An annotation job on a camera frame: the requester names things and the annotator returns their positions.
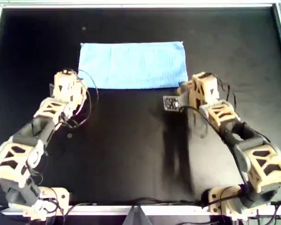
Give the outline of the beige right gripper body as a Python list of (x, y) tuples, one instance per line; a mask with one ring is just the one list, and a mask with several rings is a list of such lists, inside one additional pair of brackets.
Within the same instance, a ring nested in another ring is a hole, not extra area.
[(188, 93), (191, 87), (192, 87), (192, 80), (189, 80), (187, 82), (181, 82), (179, 83), (177, 94), (183, 94), (185, 92)]

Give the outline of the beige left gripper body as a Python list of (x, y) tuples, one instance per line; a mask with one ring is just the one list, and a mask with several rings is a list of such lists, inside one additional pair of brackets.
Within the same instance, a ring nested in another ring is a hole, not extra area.
[(87, 86), (85, 84), (84, 81), (80, 81), (80, 84), (81, 84), (81, 104), (80, 106), (83, 106), (84, 102), (86, 101), (87, 99)]

